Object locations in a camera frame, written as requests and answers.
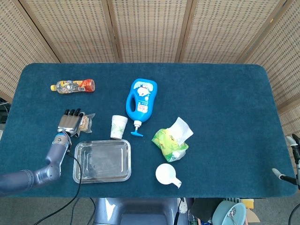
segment white plastic scoop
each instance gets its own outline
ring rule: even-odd
[[[176,178],[176,171],[173,166],[163,163],[158,166],[155,172],[156,179],[161,184],[175,184],[178,188],[181,186],[181,181]]]

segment blue plastic bottle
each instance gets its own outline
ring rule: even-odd
[[[126,101],[126,112],[134,121],[135,131],[131,132],[134,136],[143,137],[137,132],[137,129],[145,122],[152,114],[154,99],[158,91],[156,82],[138,78],[132,85]],[[132,111],[130,103],[135,100],[135,110]]]

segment white tissue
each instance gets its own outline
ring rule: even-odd
[[[167,128],[167,130],[177,140],[178,145],[182,145],[186,139],[194,134],[188,124],[180,117],[178,117],[175,123],[170,128]]]

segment blue bowl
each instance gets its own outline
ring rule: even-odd
[[[214,215],[212,216],[213,225],[233,225],[233,221],[227,216],[229,211],[235,208],[236,213],[233,216],[236,225],[243,225],[246,219],[246,206],[243,203],[222,201]]]

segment table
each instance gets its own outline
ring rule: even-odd
[[[110,138],[111,118],[124,115],[130,85],[152,79],[158,92],[151,118],[142,124],[143,138],[134,137],[128,120],[123,138],[131,144],[132,174],[117,183],[84,184],[80,197],[271,197],[296,192],[280,181],[275,167],[293,176],[277,109],[266,71],[258,65],[96,63],[30,64],[22,72],[0,142],[0,173],[45,166],[45,157],[67,108],[96,113],[91,134],[81,141]],[[62,95],[50,91],[59,80],[92,78],[93,93]],[[161,185],[155,170],[166,163],[151,142],[160,128],[180,116],[194,135],[186,155],[172,162],[182,185]],[[72,197],[73,160],[65,157],[61,178],[49,186],[17,196]]]

